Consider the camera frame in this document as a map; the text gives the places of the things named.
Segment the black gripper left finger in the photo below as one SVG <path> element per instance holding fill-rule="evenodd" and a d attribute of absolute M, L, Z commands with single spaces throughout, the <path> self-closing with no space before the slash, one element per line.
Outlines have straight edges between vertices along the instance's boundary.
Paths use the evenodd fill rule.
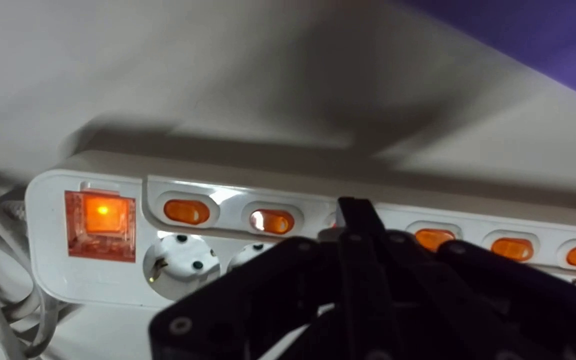
<path fill-rule="evenodd" d="M 346 229 L 293 237 L 160 311 L 151 360 L 350 360 L 338 309 Z"/>

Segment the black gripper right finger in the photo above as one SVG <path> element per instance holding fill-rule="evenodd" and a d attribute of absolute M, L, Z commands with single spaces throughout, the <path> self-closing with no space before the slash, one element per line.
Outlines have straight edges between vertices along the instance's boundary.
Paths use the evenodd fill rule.
<path fill-rule="evenodd" d="M 576 360 L 576 284 L 450 241 L 429 252 L 372 202 L 338 202 L 348 329 L 396 360 Z"/>

